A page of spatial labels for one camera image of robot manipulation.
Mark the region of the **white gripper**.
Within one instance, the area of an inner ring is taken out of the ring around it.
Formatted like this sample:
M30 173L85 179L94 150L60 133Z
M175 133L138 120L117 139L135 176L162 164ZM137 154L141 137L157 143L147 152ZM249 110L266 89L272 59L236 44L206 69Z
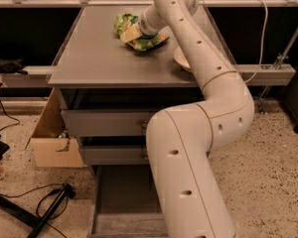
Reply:
M152 4L140 14L139 25L131 25L125 32L122 33L120 40L126 44L140 38L142 33L147 36L155 35L166 26L167 24L158 13L157 7Z

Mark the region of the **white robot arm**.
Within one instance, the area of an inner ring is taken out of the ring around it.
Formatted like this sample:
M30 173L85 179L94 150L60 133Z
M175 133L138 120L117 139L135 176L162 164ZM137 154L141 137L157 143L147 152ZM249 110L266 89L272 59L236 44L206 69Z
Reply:
M157 112L146 147L169 238L239 238L207 152L238 140L254 116L233 65L193 19L199 0L154 0L124 42L164 27L173 32L204 99Z

